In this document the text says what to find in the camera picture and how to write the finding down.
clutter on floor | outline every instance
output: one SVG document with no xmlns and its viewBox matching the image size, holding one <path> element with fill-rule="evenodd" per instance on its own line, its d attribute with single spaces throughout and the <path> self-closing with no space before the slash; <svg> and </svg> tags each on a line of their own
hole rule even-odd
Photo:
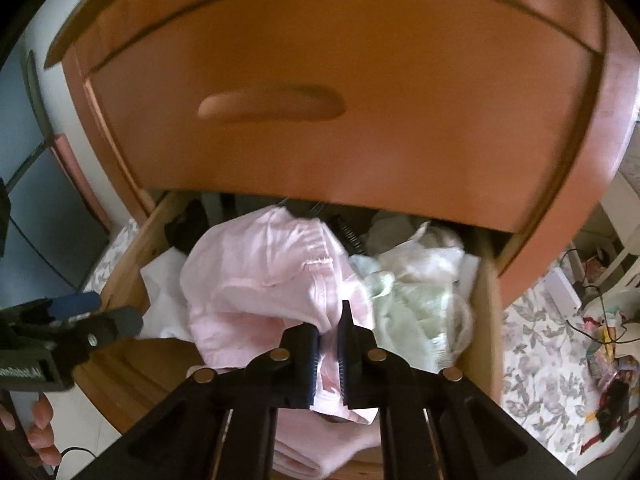
<svg viewBox="0 0 640 480">
<path fill-rule="evenodd" d="M 342 300 L 379 346 L 417 368 L 454 365 L 471 342 L 468 298 L 479 259 L 452 229 L 297 200 L 239 195 L 233 212 L 228 197 L 208 194 L 203 203 L 167 225 L 174 248 L 142 269 L 150 307 L 141 337 L 193 341 L 206 365 L 224 372 L 276 347 L 284 329 L 315 325 L 313 411 L 280 410 L 274 469 L 325 478 L 380 444 L 378 410 L 349 410 L 340 394 Z M 217 224 L 203 233 L 203 218 Z"/>
<path fill-rule="evenodd" d="M 596 290 L 585 305 L 562 270 L 552 267 L 505 310 L 502 406 L 577 472 L 635 423 L 640 291 Z"/>
</svg>

white cloth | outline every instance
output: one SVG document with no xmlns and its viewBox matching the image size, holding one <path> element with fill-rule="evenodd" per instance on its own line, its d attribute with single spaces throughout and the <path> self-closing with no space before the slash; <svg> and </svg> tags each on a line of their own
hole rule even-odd
<svg viewBox="0 0 640 480">
<path fill-rule="evenodd" d="M 173 247 L 140 269 L 149 296 L 138 339 L 171 338 L 193 343 L 187 300 L 180 288 L 180 272 L 187 257 Z"/>
<path fill-rule="evenodd" d="M 478 269 L 480 268 L 480 257 L 474 254 L 465 253 L 460 262 L 460 272 L 458 273 L 458 286 L 456 292 L 467 303 L 471 299 L 471 293 L 476 284 Z"/>
<path fill-rule="evenodd" d="M 404 213 L 378 211 L 371 219 L 369 232 L 363 237 L 367 254 L 378 256 L 386 253 L 413 238 L 416 229 L 421 226 L 425 226 L 419 240 L 423 247 L 427 249 L 464 248 L 460 236 L 453 229 L 430 225 L 431 222 L 426 220 L 426 218 Z"/>
</svg>

cable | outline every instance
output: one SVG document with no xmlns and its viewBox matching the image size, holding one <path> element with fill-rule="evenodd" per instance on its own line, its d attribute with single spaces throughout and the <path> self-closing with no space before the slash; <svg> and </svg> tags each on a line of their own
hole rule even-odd
<svg viewBox="0 0 640 480">
<path fill-rule="evenodd" d="M 87 448 L 85 447 L 76 447 L 76 446 L 72 446 L 72 447 L 67 447 L 62 453 L 60 453 L 60 464 L 58 464 L 56 466 L 56 468 L 53 470 L 53 480 L 56 480 L 57 476 L 58 476 L 58 470 L 60 469 L 60 465 L 62 465 L 62 459 L 65 457 L 65 455 L 69 452 L 69 451 L 86 451 L 87 453 L 89 453 L 92 457 L 94 458 L 98 458 L 95 453 L 93 451 L 89 451 Z"/>
<path fill-rule="evenodd" d="M 562 269 L 562 262 L 564 262 L 564 259 L 566 258 L 567 254 L 571 253 L 572 251 L 575 251 L 576 253 L 578 252 L 578 249 L 571 248 L 567 251 L 564 252 L 564 254 L 562 256 L 560 256 L 560 261 L 558 262 L 558 267 L 560 267 Z"/>
<path fill-rule="evenodd" d="M 560 261 L 558 262 L 558 267 L 560 267 L 562 269 L 562 262 L 564 262 L 564 259 L 566 258 L 566 256 L 571 253 L 571 252 L 576 252 L 578 254 L 578 256 L 580 255 L 580 253 L 578 252 L 578 249 L 576 249 L 575 247 L 568 249 L 564 252 L 564 254 L 562 256 L 560 256 Z M 582 279 L 582 281 L 580 282 L 581 286 L 586 286 L 585 283 L 588 282 L 588 277 L 587 277 L 587 271 L 586 269 L 584 270 L 584 278 Z"/>
<path fill-rule="evenodd" d="M 36 254 L 42 259 L 42 261 L 47 265 L 47 267 L 49 267 L 49 269 L 53 270 L 53 272 L 56 273 L 56 275 L 58 275 L 60 277 L 60 279 L 65 282 L 68 286 L 70 286 L 73 290 L 77 290 L 78 288 L 73 285 L 68 279 L 66 279 L 62 274 L 60 274 L 59 270 L 57 270 L 53 265 L 51 265 L 49 263 L 49 261 L 44 257 L 44 254 L 42 254 L 39 250 L 37 250 L 37 248 L 31 243 L 31 241 L 29 240 L 29 238 L 27 237 L 27 235 L 23 232 L 22 229 L 20 229 L 19 225 L 15 222 L 14 218 L 12 218 L 11 216 L 9 216 L 9 221 L 14 225 L 14 227 L 17 229 L 17 231 L 20 233 L 20 235 L 22 236 L 22 238 L 24 238 L 24 241 L 27 242 L 27 244 L 29 245 L 29 247 L 31 249 L 33 249 L 34 251 L 36 251 Z"/>
<path fill-rule="evenodd" d="M 602 316 L 604 318 L 604 325 L 607 329 L 607 332 L 609 331 L 609 323 L 607 322 L 607 310 L 605 309 L 604 306 L 604 298 L 602 297 L 602 291 L 600 290 L 600 288 L 598 286 L 595 285 L 585 285 L 584 288 L 594 288 L 596 289 L 597 293 L 598 293 L 598 297 L 600 298 L 600 304 L 602 306 Z M 594 338 L 591 334 L 587 334 L 584 330 L 580 330 L 578 327 L 575 327 L 574 325 L 571 324 L 571 322 L 569 322 L 569 320 L 565 320 L 567 325 L 569 325 L 571 328 L 573 328 L 576 332 L 579 332 L 585 336 L 587 336 L 589 339 L 591 339 L 592 341 L 595 341 L 596 343 L 600 343 L 602 345 L 613 345 L 613 344 L 619 344 L 619 345 L 623 345 L 626 343 L 635 343 L 636 341 L 640 341 L 640 337 L 636 337 L 635 339 L 629 339 L 628 341 L 621 341 L 621 339 L 624 337 L 624 335 L 626 334 L 626 327 L 625 324 L 622 325 L 622 327 L 625 329 L 625 331 L 620 334 L 619 337 L 612 339 L 611 341 L 601 341 L 599 339 Z"/>
</svg>

fingernail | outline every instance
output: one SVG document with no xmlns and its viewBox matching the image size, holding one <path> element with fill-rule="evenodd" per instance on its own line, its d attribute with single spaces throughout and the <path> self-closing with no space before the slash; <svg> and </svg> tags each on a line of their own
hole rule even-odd
<svg viewBox="0 0 640 480">
<path fill-rule="evenodd" d="M 14 418 L 9 413 L 2 413 L 0 419 L 2 419 L 2 425 L 7 431 L 15 430 Z"/>
<path fill-rule="evenodd" d="M 40 394 L 38 402 L 33 405 L 31 411 L 33 413 L 33 423 L 41 430 L 44 430 L 53 418 L 53 408 L 44 394 Z"/>
</svg>

finger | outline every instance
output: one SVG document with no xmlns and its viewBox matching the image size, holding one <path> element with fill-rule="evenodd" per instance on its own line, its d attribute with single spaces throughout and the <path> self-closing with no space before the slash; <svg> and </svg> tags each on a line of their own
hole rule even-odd
<svg viewBox="0 0 640 480">
<path fill-rule="evenodd" d="M 27 433 L 27 440 L 33 449 L 44 449 L 53 446 L 53 428 L 50 424 L 43 430 L 34 426 Z"/>
<path fill-rule="evenodd" d="M 40 394 L 40 398 L 34 403 L 31 411 L 33 412 L 33 423 L 41 430 L 44 430 L 53 418 L 53 408 L 45 394 Z"/>
<path fill-rule="evenodd" d="M 62 455 L 60 455 L 56 446 L 46 447 L 38 453 L 42 461 L 47 465 L 60 465 L 60 462 L 62 462 Z"/>
<path fill-rule="evenodd" d="M 4 406 L 0 406 L 0 420 L 7 431 L 15 430 L 14 416 L 9 413 Z"/>
</svg>

